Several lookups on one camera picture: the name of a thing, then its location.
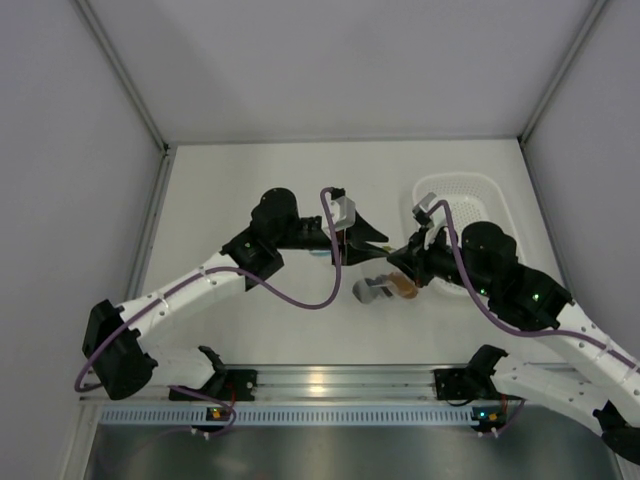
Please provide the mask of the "orange fake food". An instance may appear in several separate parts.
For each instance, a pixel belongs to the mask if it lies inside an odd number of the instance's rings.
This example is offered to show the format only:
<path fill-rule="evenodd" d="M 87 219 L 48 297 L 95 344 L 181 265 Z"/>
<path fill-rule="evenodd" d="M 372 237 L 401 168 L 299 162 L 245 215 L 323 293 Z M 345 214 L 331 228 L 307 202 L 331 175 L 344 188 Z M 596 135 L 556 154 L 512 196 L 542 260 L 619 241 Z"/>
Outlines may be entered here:
<path fill-rule="evenodd" d="M 415 284 L 402 272 L 389 273 L 386 277 L 386 288 L 399 298 L 414 299 L 419 293 Z"/>

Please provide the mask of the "clear zip top bag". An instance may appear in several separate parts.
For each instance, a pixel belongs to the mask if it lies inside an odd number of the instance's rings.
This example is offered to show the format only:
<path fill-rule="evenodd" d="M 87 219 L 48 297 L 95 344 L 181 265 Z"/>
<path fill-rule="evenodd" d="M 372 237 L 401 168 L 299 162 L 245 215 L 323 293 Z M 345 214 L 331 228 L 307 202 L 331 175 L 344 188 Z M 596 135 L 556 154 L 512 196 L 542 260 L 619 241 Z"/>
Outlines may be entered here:
<path fill-rule="evenodd" d="M 394 266 L 392 266 L 391 264 L 389 264 L 387 262 L 387 257 L 386 258 L 380 258 L 380 259 L 367 261 L 367 262 L 364 262 L 364 263 L 361 263 L 361 264 L 355 265 L 355 266 L 345 266 L 344 265 L 344 249 L 345 249 L 346 246 L 347 245 L 342 245 L 342 246 L 339 247 L 340 260 L 341 260 L 342 264 L 341 264 L 341 267 L 340 267 L 341 273 L 340 273 L 340 281 L 339 281 L 338 291 L 345 291 L 345 292 L 350 293 L 355 300 L 357 300 L 357 299 L 352 294 L 352 286 L 356 281 L 358 281 L 360 279 L 363 279 L 363 278 L 380 278 L 380 279 L 383 279 L 385 281 L 385 284 L 386 284 L 386 277 L 387 277 L 387 275 L 389 273 L 401 272 L 397 268 L 395 268 Z M 388 245 L 382 245 L 382 246 L 378 246 L 378 247 L 385 248 L 390 253 L 393 252 L 393 249 Z M 383 300 L 394 300 L 394 299 L 406 300 L 406 299 L 394 296 L 390 292 L 389 289 L 386 288 L 386 290 L 388 291 L 388 298 L 387 299 L 383 299 Z M 381 302 L 383 300 L 375 301 L 375 302 L 373 302 L 371 304 L 379 303 L 379 302 Z"/>

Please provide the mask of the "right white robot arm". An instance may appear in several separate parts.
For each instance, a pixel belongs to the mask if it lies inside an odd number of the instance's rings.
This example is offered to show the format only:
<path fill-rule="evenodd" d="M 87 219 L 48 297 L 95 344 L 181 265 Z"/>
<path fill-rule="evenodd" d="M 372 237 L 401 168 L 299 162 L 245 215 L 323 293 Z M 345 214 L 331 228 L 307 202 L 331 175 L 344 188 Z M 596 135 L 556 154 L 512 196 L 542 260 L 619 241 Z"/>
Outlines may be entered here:
<path fill-rule="evenodd" d="M 515 240 L 487 221 L 457 239 L 440 229 L 433 241 L 422 227 L 388 257 L 418 287 L 434 279 L 465 288 L 499 329 L 545 345 L 583 377 L 564 379 L 528 367 L 498 349 L 466 373 L 480 397 L 494 392 L 531 400 L 587 427 L 618 456 L 639 461 L 639 363 L 586 315 L 549 275 L 521 264 Z"/>

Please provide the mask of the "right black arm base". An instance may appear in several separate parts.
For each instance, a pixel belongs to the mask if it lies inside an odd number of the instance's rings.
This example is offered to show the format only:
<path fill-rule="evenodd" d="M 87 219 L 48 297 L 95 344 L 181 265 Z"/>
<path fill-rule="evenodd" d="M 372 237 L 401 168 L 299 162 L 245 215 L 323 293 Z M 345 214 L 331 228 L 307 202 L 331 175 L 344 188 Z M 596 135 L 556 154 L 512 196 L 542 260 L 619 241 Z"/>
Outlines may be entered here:
<path fill-rule="evenodd" d="M 465 368 L 441 368 L 433 371 L 436 398 L 442 401 L 476 399 L 474 387 Z"/>

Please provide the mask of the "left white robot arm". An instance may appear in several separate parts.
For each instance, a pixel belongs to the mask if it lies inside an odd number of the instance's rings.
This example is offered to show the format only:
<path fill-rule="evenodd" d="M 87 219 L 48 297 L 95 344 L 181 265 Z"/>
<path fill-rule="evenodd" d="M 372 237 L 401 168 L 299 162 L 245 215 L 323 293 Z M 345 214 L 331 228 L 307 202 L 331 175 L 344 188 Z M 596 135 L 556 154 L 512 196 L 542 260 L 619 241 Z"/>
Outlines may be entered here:
<path fill-rule="evenodd" d="M 167 387 L 178 400 L 219 397 L 229 375 L 220 356 L 206 346 L 167 349 L 164 337 L 215 303 L 256 286 L 298 308 L 324 309 L 337 297 L 344 267 L 387 256 L 388 237 L 357 212 L 344 190 L 324 188 L 320 201 L 323 215 L 303 217 L 292 191 L 270 189 L 252 210 L 248 226 L 186 275 L 119 305 L 109 300 L 96 304 L 82 342 L 87 362 L 75 390 L 91 391 L 84 378 L 93 372 L 113 401 L 150 386 Z M 285 250 L 328 253 L 335 279 L 326 300 L 304 303 L 269 284 L 284 266 Z"/>

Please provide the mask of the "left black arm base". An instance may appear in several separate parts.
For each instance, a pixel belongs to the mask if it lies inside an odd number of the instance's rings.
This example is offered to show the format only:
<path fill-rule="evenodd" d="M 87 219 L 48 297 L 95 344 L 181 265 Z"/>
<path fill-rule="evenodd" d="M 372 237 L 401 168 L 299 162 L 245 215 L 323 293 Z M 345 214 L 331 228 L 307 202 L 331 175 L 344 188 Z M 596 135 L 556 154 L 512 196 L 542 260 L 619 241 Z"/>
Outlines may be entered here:
<path fill-rule="evenodd" d="M 195 392 L 224 402 L 253 402 L 257 380 L 257 370 L 231 368 L 224 374 L 216 373 L 203 387 L 195 389 Z"/>

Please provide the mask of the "white perforated plastic basket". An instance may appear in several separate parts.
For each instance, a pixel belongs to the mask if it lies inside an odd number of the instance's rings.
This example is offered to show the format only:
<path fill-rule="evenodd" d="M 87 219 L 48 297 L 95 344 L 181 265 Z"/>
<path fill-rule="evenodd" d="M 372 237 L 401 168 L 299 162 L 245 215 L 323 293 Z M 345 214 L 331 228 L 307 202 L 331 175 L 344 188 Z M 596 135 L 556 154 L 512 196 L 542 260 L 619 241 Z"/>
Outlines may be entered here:
<path fill-rule="evenodd" d="M 518 259 L 526 259 L 502 190 L 491 178 L 480 173 L 441 173 L 418 180 L 410 196 L 405 194 L 402 197 L 402 228 L 406 240 L 419 227 L 411 210 L 429 193 L 434 193 L 438 199 L 444 199 L 449 203 L 458 238 L 461 238 L 462 231 L 469 224 L 489 221 L 498 225 L 505 234 L 516 241 Z"/>

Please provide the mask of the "aluminium mounting rail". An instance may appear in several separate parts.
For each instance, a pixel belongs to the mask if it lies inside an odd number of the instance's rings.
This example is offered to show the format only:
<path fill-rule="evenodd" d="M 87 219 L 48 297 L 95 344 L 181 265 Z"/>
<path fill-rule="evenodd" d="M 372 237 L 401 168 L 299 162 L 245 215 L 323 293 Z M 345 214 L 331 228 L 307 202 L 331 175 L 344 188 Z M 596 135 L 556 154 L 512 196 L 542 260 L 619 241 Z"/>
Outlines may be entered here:
<path fill-rule="evenodd" d="M 254 370 L 256 404 L 435 404 L 434 372 L 446 364 L 231 365 Z"/>

